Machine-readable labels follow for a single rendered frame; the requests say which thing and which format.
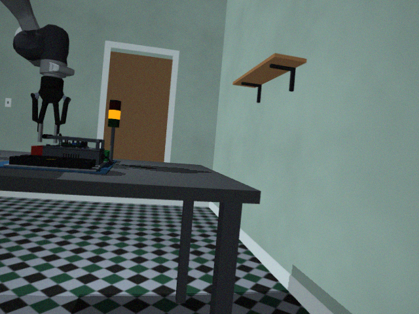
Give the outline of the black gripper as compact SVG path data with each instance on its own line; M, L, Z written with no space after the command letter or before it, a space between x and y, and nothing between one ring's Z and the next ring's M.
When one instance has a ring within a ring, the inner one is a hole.
M60 125L65 124L67 117L68 104L71 98L63 94L64 80L57 77L42 76L41 77L41 88L37 93L31 93L32 98L32 121L37 122L38 140L42 142L43 138L43 120L45 117L46 109L49 103L53 103L54 107L54 135L58 135L60 132ZM38 117L38 98L42 98L42 106ZM60 121L59 114L59 101L63 98L64 104L62 109L62 117Z

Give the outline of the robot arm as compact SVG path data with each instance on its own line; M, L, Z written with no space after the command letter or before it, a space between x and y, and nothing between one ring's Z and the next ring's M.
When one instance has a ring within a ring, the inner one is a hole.
M13 40L15 51L34 66L40 67L39 73L43 76L60 79L73 76L75 70L67 67L67 32L52 24L40 28L29 0L0 1L12 12L22 29Z

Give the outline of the red bin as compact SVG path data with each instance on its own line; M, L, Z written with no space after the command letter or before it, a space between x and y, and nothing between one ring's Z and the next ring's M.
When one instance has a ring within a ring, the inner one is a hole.
M39 147L31 146L31 155L43 155L43 146L39 145Z

